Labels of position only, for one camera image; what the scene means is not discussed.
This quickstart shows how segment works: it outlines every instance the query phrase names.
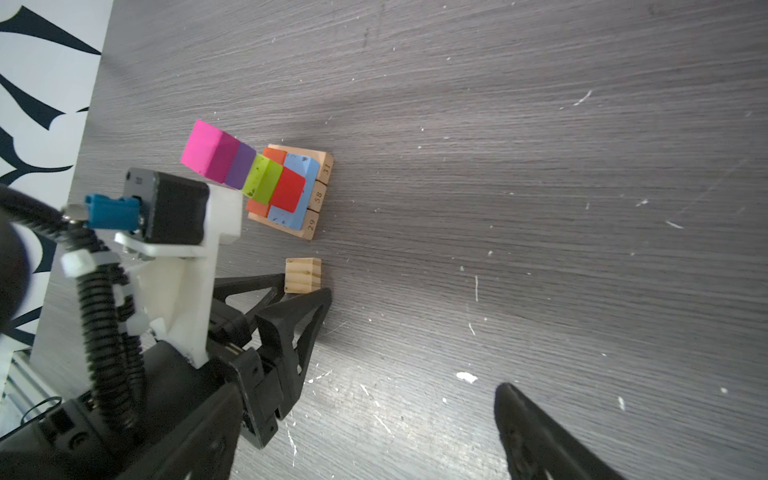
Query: red block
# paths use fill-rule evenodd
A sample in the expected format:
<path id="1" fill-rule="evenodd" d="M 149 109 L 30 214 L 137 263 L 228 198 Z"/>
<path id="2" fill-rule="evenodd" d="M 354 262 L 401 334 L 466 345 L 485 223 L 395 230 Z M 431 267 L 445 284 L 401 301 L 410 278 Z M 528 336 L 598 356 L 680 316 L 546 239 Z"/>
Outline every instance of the red block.
<path id="1" fill-rule="evenodd" d="M 272 192 L 270 205 L 293 213 L 299 204 L 306 179 L 289 168 L 283 168 L 283 173 Z"/>

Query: colorful block stack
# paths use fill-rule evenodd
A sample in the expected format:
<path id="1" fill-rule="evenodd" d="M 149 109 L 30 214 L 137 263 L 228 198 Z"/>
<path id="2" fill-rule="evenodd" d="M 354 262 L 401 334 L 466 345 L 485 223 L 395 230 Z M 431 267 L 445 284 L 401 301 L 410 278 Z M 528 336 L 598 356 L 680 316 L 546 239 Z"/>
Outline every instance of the colorful block stack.
<path id="1" fill-rule="evenodd" d="M 249 218 L 311 240 L 333 157 L 326 152 L 270 145 L 258 154 L 198 120 L 181 163 L 248 197 Z"/>

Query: blue block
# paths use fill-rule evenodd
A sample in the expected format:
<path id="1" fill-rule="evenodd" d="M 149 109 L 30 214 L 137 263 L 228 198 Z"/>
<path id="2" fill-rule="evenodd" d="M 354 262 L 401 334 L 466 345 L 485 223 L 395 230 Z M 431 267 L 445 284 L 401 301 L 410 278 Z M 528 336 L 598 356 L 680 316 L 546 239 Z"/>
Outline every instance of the blue block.
<path id="1" fill-rule="evenodd" d="M 301 192 L 301 198 L 299 199 L 299 204 L 296 205 L 295 212 L 290 213 L 282 208 L 272 206 L 270 207 L 270 211 L 266 218 L 285 227 L 301 230 L 301 227 L 304 224 L 306 209 L 310 206 L 312 190 L 315 188 L 315 179 L 317 178 L 318 172 L 320 172 L 320 163 L 314 158 L 288 154 L 286 155 L 286 161 L 283 166 L 295 171 L 306 179 L 304 190 Z"/>

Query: gray wood grain surface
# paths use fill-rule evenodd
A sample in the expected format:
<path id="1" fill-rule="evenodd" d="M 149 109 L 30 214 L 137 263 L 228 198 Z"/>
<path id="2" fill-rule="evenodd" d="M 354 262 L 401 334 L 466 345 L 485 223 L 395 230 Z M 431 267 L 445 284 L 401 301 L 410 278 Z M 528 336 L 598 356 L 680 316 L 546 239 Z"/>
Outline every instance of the gray wood grain surface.
<path id="1" fill-rule="evenodd" d="M 767 31 L 752 1 L 117 0 L 71 198 L 195 177 L 197 118 L 335 155 L 313 242 L 245 220 L 220 253 L 321 257 L 334 295 L 233 478 L 507 478 L 503 381 L 628 478 L 765 478 Z M 57 268 L 32 357 L 69 395 L 73 295 Z"/>

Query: black and white patterned backdrop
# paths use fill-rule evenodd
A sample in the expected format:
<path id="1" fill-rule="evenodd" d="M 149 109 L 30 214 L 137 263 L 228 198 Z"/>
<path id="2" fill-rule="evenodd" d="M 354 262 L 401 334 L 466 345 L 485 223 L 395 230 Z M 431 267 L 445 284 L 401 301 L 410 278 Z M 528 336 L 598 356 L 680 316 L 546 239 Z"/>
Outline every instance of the black and white patterned backdrop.
<path id="1" fill-rule="evenodd" d="M 67 200 L 112 0 L 0 2 L 0 183 L 54 207 Z M 0 378 L 31 346 L 55 245 L 24 227 L 27 297 L 0 336 Z"/>

